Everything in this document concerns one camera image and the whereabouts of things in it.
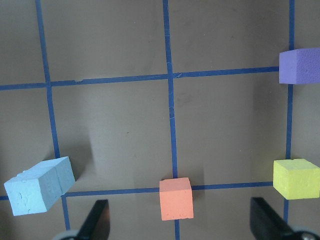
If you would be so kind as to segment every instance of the black object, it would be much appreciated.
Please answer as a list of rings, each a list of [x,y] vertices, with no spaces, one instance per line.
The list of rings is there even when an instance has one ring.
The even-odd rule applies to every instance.
[[[314,233],[293,231],[262,197],[251,198],[250,229],[257,240],[320,240]]]
[[[75,239],[107,240],[110,233],[108,200],[97,200]]]

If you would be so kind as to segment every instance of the orange foam block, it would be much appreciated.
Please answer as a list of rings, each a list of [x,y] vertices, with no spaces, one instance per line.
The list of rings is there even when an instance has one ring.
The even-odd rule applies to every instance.
[[[161,219],[193,219],[194,206],[189,178],[160,181]]]

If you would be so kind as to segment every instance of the light blue foam block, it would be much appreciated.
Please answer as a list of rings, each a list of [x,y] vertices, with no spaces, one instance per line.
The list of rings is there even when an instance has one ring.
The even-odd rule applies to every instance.
[[[75,183],[69,157],[42,161],[4,183],[14,216],[48,211]]]

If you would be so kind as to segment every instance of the purple foam block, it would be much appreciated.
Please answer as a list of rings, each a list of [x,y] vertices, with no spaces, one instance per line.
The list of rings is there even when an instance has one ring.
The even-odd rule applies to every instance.
[[[320,83],[320,47],[281,52],[279,59],[279,83]]]

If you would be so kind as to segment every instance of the cube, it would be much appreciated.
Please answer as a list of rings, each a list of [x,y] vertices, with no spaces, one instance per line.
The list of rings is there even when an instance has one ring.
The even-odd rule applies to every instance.
[[[320,48],[303,48],[281,52],[279,83],[320,83]]]
[[[160,181],[161,219],[193,219],[194,207],[189,178],[175,178]]]
[[[305,159],[273,162],[273,187],[287,200],[320,197],[320,168]]]
[[[4,183],[14,216],[48,211],[75,183],[69,157],[42,161]]]

